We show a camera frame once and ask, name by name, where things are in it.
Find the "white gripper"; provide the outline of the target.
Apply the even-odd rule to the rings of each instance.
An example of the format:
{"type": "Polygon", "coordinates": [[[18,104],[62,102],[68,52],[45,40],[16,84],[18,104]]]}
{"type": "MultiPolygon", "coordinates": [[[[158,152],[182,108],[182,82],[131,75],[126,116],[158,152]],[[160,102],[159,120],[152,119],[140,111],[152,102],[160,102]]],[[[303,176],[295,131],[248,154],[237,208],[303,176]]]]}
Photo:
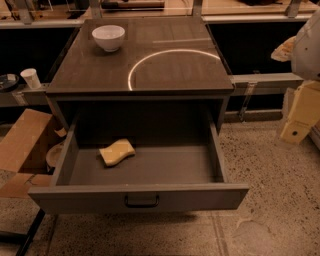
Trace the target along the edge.
{"type": "Polygon", "coordinates": [[[287,121],[280,130],[281,141],[298,145],[320,120],[320,82],[304,81],[294,92],[287,121]]]}

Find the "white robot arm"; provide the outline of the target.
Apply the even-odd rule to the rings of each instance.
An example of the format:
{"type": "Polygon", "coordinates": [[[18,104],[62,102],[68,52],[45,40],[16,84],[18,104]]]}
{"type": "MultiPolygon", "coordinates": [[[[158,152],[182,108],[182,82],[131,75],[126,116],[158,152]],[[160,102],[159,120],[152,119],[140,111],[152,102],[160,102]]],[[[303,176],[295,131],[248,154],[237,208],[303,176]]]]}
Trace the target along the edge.
{"type": "Polygon", "coordinates": [[[271,54],[276,61],[291,62],[292,72],[304,82],[294,92],[293,102],[279,139],[298,145],[320,120],[320,10],[271,54]]]}

